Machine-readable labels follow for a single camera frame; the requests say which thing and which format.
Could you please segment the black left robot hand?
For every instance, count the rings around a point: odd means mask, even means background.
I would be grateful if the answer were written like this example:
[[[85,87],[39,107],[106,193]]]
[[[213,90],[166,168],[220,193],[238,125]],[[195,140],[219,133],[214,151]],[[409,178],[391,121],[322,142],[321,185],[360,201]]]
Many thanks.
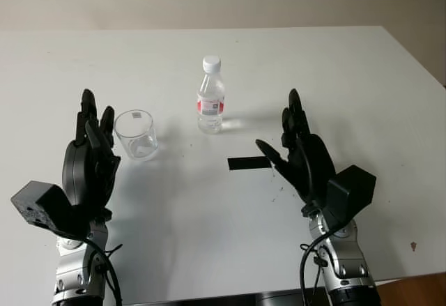
[[[77,113],[75,138],[66,149],[62,183],[68,201],[87,220],[108,222],[106,205],[112,195],[121,157],[114,155],[114,109],[106,107],[97,117],[95,96],[84,89]]]

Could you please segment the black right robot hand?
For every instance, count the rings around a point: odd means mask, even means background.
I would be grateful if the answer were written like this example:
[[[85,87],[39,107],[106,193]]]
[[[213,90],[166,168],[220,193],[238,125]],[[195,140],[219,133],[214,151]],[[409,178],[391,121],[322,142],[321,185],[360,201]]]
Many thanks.
[[[282,128],[282,146],[289,151],[287,160],[263,140],[257,139],[256,145],[303,200],[302,215],[315,215],[326,203],[328,181],[335,175],[335,168],[323,140],[309,129],[296,89],[290,91],[289,106],[282,112]]]

